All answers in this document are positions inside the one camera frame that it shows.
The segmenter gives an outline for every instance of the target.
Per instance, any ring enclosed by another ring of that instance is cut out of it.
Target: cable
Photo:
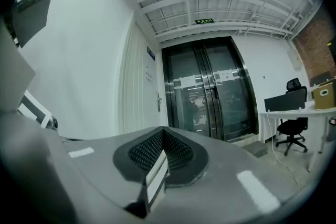
[[[296,185],[299,187],[299,189],[301,189],[302,190],[302,188],[300,187],[300,185],[299,185],[299,183],[298,183],[298,181],[296,180],[296,177],[295,177],[295,175],[292,173],[292,171],[285,165],[285,164],[283,164],[280,160],[279,160],[279,158],[278,158],[278,156],[277,156],[277,154],[275,153],[275,151],[274,151],[274,148],[273,148],[273,135],[272,135],[272,128],[271,128],[271,124],[270,124],[270,122],[269,122],[269,118],[268,118],[268,114],[266,114],[267,115],[267,120],[268,120],[268,125],[269,125],[269,130],[270,130],[270,132],[271,132],[271,139],[272,139],[272,151],[273,151],[273,153],[274,153],[274,155],[276,156],[276,158],[277,158],[277,160],[278,160],[278,162],[279,162],[279,164],[281,164],[282,166],[284,166],[285,168],[287,168],[288,169],[288,171],[292,174],[292,176],[293,176],[293,178],[294,178],[294,181],[295,181],[295,183],[296,183]]]

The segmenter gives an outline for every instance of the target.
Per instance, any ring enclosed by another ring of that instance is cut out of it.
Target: exit sign
[[[212,24],[215,21],[212,19],[202,19],[202,20],[196,20],[195,22],[197,25],[202,25],[202,24]]]

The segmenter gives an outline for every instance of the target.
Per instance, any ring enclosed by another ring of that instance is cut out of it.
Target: white wall
[[[118,134],[120,63],[132,14],[124,0],[51,0],[47,26],[20,50],[36,71],[28,90],[57,118],[61,136]]]
[[[299,78],[303,86],[309,86],[304,67],[302,66],[300,70],[293,68],[287,55],[287,51],[292,47],[286,40],[251,36],[233,36],[232,39],[250,74],[258,112],[265,112],[264,99],[286,93],[286,84],[289,80]]]

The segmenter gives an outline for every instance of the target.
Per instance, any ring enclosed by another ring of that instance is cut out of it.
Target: white door
[[[157,68],[154,48],[135,24],[125,63],[124,131],[159,126]]]

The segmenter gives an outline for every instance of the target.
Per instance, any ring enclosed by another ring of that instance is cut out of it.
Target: desk
[[[297,118],[324,118],[324,129],[323,133],[318,133],[316,137],[315,142],[315,148],[313,149],[313,158],[310,161],[310,165],[308,168],[308,171],[310,172],[314,166],[314,163],[316,162],[318,153],[322,153],[323,147],[325,144],[325,139],[327,137],[328,133],[328,119],[332,116],[336,117],[336,108],[331,109],[324,109],[324,110],[291,110],[291,111],[273,111],[273,112],[260,112],[259,115],[261,116],[261,124],[263,126],[262,128],[262,139],[263,142],[265,142],[266,138],[264,136],[265,129],[268,125],[268,118],[271,120],[274,120],[274,129],[272,130],[272,133],[276,134],[276,139],[278,138],[279,133],[277,132],[277,126],[278,126],[278,120],[279,119],[286,119],[286,120],[296,120]]]

